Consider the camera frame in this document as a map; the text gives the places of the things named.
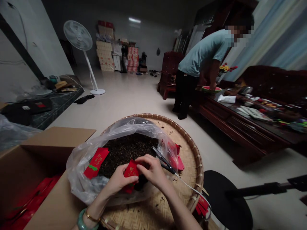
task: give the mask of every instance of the person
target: person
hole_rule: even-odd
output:
[[[143,157],[137,158],[136,162],[148,165],[148,169],[142,165],[137,165],[137,168],[166,197],[177,229],[201,230],[202,228],[193,217],[192,213],[177,195],[172,182],[166,178],[160,160],[146,154]],[[134,182],[138,183],[138,176],[124,177],[127,166],[128,164],[117,167],[109,182],[97,195],[93,203],[80,213],[77,224],[73,227],[73,230],[98,229],[99,219],[109,199],[126,185]]]
[[[178,119],[188,115],[193,91],[199,81],[206,82],[200,73],[209,71],[210,90],[216,88],[216,77],[221,61],[230,46],[243,34],[250,33],[254,26],[252,15],[241,18],[226,29],[214,32],[198,42],[179,63],[176,74],[176,96],[173,112],[179,113]]]

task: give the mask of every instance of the green bracelet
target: green bracelet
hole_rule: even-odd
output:
[[[97,225],[93,228],[88,228],[84,222],[83,222],[83,214],[85,213],[86,209],[83,209],[80,214],[79,214],[79,217],[78,217],[78,220],[77,220],[77,226],[78,226],[78,229],[79,230],[97,230],[98,227],[99,227],[99,223],[97,223]]]

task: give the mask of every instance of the round bamboo basket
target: round bamboo basket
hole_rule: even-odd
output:
[[[152,121],[157,126],[163,127],[162,129],[170,135],[176,144],[181,145],[179,156],[185,169],[180,173],[180,177],[192,188],[201,192],[203,186],[202,160],[198,148],[189,134],[177,123],[164,116],[142,113],[128,117],[142,117]],[[173,178],[173,185],[183,203],[193,212],[199,195],[176,176]],[[143,202],[107,207],[101,217],[101,224],[108,229],[115,230],[172,229],[175,226],[166,198],[160,191]]]

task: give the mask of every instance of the light blue t-shirt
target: light blue t-shirt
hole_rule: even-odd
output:
[[[179,63],[182,72],[199,77],[201,68],[213,59],[223,60],[228,48],[233,45],[233,36],[229,30],[219,30],[199,41]]]

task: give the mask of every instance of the tiled floor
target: tiled floor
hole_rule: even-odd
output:
[[[113,122],[132,114],[154,113],[168,117],[184,128],[195,141],[203,160],[204,170],[215,170],[227,176],[237,187],[269,182],[286,182],[287,178],[307,173],[307,159],[287,149],[263,159],[244,171],[233,163],[229,152],[240,148],[218,128],[200,115],[191,112],[179,120],[171,111],[174,99],[163,100],[156,91],[160,76],[137,76],[119,72],[101,72],[94,68],[98,87],[106,90],[83,105],[72,104],[51,125],[92,128],[99,136]],[[89,95],[92,85],[87,66],[74,70]],[[262,196],[248,201],[254,218],[254,229],[304,229],[307,226],[306,206],[299,201],[304,193],[291,190],[280,195]]]

